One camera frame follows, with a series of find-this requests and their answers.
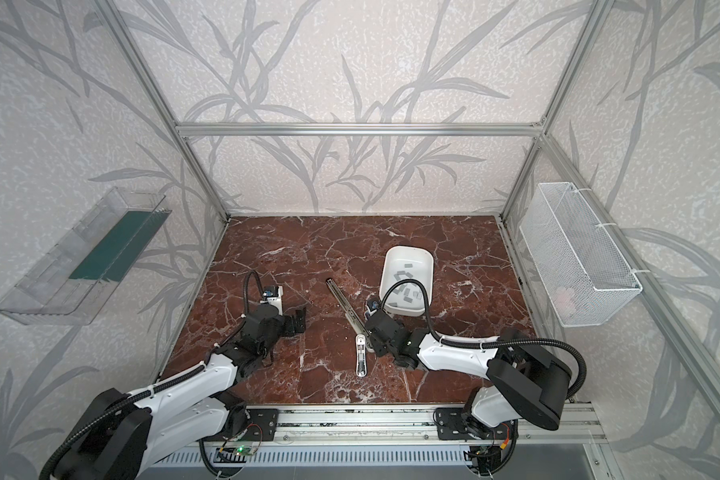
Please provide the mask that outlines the small white stapler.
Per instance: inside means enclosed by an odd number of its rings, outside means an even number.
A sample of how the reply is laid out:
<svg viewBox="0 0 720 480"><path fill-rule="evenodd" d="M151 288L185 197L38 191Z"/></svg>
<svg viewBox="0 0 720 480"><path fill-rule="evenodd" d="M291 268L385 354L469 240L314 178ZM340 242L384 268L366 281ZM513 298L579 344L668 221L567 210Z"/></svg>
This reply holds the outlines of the small white stapler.
<svg viewBox="0 0 720 480"><path fill-rule="evenodd" d="M366 337L364 334L357 334L355 337L356 347L356 368L355 373L358 377L365 377L368 373L367 356L366 356Z"/></svg>

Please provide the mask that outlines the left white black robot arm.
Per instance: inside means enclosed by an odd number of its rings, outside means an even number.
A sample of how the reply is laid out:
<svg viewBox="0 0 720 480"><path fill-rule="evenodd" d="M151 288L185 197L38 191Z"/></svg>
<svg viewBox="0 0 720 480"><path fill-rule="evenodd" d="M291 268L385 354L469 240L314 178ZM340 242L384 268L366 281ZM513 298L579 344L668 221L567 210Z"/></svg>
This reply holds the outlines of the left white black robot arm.
<svg viewBox="0 0 720 480"><path fill-rule="evenodd" d="M270 362L279 339L305 330L305 309L287 315L262 303L196 366L128 393L102 392L51 454L40 478L135 479L192 441L239 435L250 421L244 401L230 388Z"/></svg>

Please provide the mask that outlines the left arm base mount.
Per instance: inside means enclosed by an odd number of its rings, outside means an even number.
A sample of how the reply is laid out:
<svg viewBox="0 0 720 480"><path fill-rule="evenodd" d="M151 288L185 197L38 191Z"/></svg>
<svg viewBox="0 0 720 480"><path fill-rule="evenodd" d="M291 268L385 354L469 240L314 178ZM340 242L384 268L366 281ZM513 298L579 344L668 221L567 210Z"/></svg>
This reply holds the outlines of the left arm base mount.
<svg viewBox="0 0 720 480"><path fill-rule="evenodd" d="M275 438L280 411L253 408L232 412L224 437L233 441L271 442Z"/></svg>

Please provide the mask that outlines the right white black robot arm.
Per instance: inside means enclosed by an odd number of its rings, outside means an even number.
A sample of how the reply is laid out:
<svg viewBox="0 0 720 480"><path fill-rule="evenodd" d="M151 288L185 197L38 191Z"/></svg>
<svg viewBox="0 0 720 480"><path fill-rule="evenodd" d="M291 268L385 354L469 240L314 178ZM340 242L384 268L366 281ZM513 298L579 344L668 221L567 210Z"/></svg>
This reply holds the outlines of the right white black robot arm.
<svg viewBox="0 0 720 480"><path fill-rule="evenodd" d="M564 403L582 388L587 375L583 355L548 338L529 338L507 328L487 339L467 339L409 330L381 309L366 315L365 328L375 353L390 354L403 368L451 371L491 383L470 394L465 421L480 427L524 419L545 430L559 428Z"/></svg>

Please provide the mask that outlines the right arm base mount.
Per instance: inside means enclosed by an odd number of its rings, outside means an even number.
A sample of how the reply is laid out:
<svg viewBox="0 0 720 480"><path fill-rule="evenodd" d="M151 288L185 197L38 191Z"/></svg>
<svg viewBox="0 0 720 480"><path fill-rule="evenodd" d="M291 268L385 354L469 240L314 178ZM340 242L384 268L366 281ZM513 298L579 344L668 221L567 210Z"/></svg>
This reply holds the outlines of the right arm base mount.
<svg viewBox="0 0 720 480"><path fill-rule="evenodd" d="M511 424L489 427L461 408L440 407L434 410L433 421L439 440L513 441L516 435Z"/></svg>

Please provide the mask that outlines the grey white large stapler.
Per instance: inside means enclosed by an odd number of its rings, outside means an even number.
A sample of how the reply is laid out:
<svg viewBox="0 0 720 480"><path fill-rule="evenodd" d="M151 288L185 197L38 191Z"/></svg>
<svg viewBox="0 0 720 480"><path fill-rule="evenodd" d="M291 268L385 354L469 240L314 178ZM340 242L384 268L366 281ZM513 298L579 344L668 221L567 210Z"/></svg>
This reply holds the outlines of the grey white large stapler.
<svg viewBox="0 0 720 480"><path fill-rule="evenodd" d="M364 327L364 323L361 321L358 314L355 312L353 307L351 306L349 300L346 298L346 296L343 294L337 283L332 278L327 278L325 281L329 291L334 296L336 301L339 304L339 307L344 313L344 316L346 320L349 322L352 329L355 331L356 334L362 334L367 335L366 329Z"/></svg>

